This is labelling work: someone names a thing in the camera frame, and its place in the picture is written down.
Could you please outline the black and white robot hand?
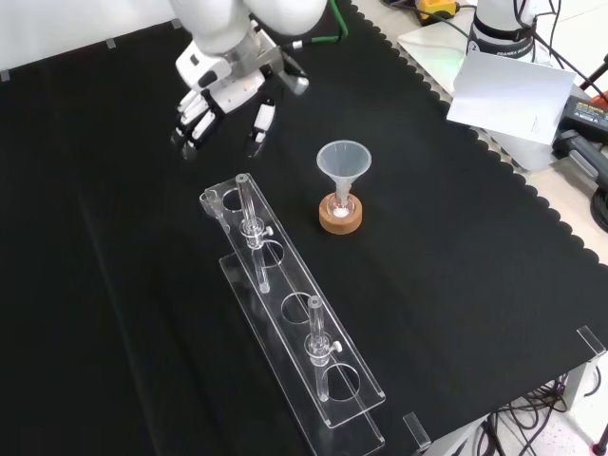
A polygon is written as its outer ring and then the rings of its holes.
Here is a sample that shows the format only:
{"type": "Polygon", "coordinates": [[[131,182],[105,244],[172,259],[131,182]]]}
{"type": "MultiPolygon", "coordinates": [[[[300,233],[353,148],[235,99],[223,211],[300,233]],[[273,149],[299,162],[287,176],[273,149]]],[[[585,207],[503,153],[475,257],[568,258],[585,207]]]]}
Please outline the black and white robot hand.
{"type": "Polygon", "coordinates": [[[176,61],[176,69],[189,87],[177,106],[171,143],[190,161],[226,115],[248,104],[273,75],[270,65],[236,76],[228,60],[210,56],[192,42],[176,61]]]}

